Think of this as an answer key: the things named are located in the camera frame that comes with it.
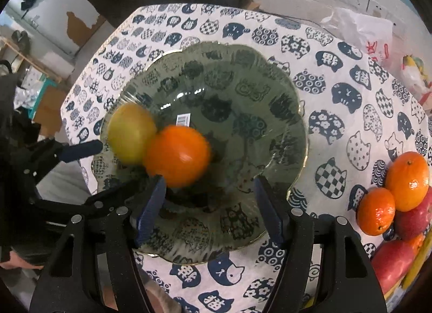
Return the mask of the person left hand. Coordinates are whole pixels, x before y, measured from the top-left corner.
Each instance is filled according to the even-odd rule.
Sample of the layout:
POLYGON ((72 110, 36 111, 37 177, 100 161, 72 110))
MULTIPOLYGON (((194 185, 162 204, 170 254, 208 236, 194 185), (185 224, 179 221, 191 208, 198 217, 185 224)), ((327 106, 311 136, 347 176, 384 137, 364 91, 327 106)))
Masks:
POLYGON ((6 262, 1 262, 0 266, 5 270, 12 270, 17 268, 30 269, 30 270, 42 270, 43 266, 34 266, 31 263, 28 263, 23 258, 19 257, 19 255, 11 251, 9 253, 9 260, 6 262))

